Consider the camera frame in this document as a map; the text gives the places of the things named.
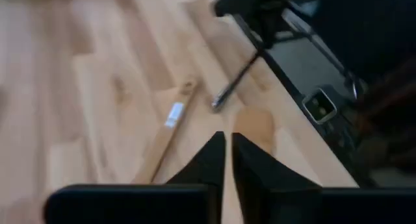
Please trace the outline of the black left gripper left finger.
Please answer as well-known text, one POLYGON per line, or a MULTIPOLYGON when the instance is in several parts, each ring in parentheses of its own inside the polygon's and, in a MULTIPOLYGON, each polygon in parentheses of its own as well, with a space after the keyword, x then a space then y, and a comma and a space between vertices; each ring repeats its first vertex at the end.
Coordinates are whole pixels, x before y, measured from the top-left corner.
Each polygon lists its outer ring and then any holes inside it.
POLYGON ((215 132, 164 184, 72 184, 52 193, 45 224, 220 224, 226 139, 215 132))

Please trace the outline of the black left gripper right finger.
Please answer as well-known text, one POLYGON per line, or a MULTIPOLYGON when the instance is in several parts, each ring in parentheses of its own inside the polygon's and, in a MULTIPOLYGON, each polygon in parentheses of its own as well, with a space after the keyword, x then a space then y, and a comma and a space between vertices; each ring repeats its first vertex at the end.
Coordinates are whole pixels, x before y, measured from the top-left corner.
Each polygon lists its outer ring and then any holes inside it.
POLYGON ((324 188, 240 133, 232 145, 244 224, 416 224, 415 188, 324 188))

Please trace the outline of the wooden spoon with white label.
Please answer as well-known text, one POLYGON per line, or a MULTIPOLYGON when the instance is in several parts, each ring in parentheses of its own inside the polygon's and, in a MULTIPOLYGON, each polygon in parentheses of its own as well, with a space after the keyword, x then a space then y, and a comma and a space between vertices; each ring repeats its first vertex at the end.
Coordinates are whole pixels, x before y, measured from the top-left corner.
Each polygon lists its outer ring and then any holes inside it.
POLYGON ((187 108, 192 101, 198 86, 199 78, 190 77, 178 89, 172 99, 169 111, 166 114, 163 124, 159 127, 151 147, 144 156, 143 163, 131 181, 132 184, 149 184, 152 183, 157 174, 164 155, 177 129, 181 125, 183 118, 186 116, 187 108))

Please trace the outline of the silver table knife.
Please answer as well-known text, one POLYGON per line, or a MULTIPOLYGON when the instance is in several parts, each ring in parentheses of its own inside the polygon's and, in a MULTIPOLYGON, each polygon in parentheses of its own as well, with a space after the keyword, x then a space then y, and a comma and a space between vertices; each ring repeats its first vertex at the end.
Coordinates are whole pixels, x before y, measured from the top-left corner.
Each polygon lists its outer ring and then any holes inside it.
POLYGON ((235 90, 235 88, 239 85, 242 78, 249 72, 250 68, 254 65, 255 61, 261 56, 261 51, 257 50, 253 56, 249 59, 247 63, 239 70, 237 75, 232 79, 232 81, 227 84, 224 89, 219 92, 213 99, 211 103, 211 108, 214 112, 219 112, 235 90))

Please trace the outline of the wooden spatula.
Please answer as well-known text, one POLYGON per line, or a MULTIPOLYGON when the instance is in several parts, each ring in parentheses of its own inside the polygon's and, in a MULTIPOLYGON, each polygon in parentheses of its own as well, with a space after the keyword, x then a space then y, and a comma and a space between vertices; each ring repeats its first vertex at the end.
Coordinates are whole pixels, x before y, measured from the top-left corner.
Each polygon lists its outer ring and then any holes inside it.
POLYGON ((242 134, 270 155, 274 152, 275 131, 273 115, 267 109, 246 106, 235 116, 233 132, 242 134))

